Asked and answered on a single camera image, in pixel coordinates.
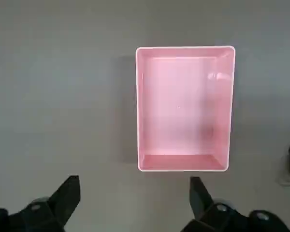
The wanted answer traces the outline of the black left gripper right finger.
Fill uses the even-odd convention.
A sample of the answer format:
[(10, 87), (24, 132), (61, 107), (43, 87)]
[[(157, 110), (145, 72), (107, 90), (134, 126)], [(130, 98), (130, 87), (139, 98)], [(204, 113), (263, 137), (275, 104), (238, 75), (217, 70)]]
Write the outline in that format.
[(189, 203), (194, 213), (183, 232), (289, 232), (287, 225), (266, 210), (244, 216), (222, 202), (215, 202), (199, 177), (191, 177)]

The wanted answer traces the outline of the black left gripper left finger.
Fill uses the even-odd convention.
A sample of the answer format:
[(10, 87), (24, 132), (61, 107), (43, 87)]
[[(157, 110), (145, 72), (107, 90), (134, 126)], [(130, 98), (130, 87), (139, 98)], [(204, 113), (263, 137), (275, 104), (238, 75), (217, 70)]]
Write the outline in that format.
[(80, 203), (80, 179), (69, 176), (50, 196), (38, 198), (17, 213), (0, 208), (0, 232), (63, 232)]

